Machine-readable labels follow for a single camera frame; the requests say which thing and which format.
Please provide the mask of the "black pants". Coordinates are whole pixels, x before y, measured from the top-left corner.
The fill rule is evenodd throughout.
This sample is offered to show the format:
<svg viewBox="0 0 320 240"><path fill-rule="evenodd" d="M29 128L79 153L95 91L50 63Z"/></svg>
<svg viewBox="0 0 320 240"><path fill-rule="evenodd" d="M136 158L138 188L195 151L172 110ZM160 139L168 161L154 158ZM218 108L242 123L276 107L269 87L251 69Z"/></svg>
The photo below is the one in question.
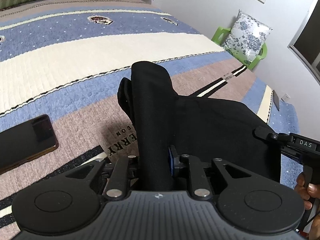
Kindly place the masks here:
<svg viewBox="0 0 320 240"><path fill-rule="evenodd" d="M245 104L179 95L167 70L149 61L132 65L117 98L137 133L140 190L172 189L170 146L203 162L221 158L280 180L280 150L254 137L266 123Z"/></svg>

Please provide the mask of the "dark tablet on bed corner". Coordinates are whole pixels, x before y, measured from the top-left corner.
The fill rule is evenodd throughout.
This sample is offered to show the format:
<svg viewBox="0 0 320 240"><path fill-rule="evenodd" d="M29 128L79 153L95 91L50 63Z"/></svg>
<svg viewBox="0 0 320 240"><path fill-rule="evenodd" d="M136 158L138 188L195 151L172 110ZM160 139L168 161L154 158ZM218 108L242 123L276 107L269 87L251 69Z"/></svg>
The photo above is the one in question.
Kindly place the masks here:
<svg viewBox="0 0 320 240"><path fill-rule="evenodd" d="M279 102L279 96L276 93L275 90L272 91L272 95L273 95L273 103L277 109L277 111L280 111L280 102Z"/></svg>

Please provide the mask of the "black smartphone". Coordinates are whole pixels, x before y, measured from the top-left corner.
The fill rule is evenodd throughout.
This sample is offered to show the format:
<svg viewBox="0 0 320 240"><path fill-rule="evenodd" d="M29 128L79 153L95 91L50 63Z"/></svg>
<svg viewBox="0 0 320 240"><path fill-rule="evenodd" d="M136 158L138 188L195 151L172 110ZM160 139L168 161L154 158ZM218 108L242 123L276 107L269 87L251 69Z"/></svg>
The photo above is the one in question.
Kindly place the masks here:
<svg viewBox="0 0 320 240"><path fill-rule="evenodd" d="M48 115L1 132L1 174L56 150L59 142Z"/></svg>

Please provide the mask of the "blue floral white pillow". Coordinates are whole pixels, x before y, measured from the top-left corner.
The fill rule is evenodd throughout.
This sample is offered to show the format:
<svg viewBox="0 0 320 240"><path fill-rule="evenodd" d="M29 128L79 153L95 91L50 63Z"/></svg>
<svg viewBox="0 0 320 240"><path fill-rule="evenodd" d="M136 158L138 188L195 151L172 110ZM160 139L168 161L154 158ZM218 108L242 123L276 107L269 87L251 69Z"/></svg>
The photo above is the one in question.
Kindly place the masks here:
<svg viewBox="0 0 320 240"><path fill-rule="evenodd" d="M236 20L221 46L248 69L253 64L273 29L239 10Z"/></svg>

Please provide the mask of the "striped blue bed blanket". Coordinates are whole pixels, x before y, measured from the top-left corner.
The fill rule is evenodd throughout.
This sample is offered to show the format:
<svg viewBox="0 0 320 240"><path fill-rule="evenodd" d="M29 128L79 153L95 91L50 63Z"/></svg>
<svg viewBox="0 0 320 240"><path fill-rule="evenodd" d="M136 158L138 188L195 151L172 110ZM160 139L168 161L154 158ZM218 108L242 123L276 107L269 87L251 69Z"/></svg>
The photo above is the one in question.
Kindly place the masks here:
<svg viewBox="0 0 320 240"><path fill-rule="evenodd" d="M243 102L276 132L298 133L295 108L223 48L141 0L47 0L1 12L1 130L50 117L52 153L1 175L1 239L19 231L11 204L30 184L94 158L134 154L116 93L131 65L167 69L174 89Z"/></svg>

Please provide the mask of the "white wall socket low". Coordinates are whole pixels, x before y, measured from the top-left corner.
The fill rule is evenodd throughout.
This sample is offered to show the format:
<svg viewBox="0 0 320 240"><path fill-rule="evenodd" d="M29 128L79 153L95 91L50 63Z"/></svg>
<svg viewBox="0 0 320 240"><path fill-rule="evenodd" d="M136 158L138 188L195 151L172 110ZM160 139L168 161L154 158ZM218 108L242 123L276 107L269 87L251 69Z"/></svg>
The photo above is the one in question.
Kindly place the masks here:
<svg viewBox="0 0 320 240"><path fill-rule="evenodd" d="M289 102L290 96L287 95L287 94L284 94L284 95L281 97L281 99L282 99L284 102Z"/></svg>

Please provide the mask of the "window with metal frame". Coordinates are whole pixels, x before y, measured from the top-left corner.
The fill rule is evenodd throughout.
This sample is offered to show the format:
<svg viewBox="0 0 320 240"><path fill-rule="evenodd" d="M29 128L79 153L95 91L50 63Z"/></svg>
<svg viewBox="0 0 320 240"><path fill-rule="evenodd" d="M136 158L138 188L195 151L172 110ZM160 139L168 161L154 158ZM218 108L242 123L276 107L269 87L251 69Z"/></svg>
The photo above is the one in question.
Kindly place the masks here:
<svg viewBox="0 0 320 240"><path fill-rule="evenodd" d="M319 82L319 1L308 11L288 48Z"/></svg>

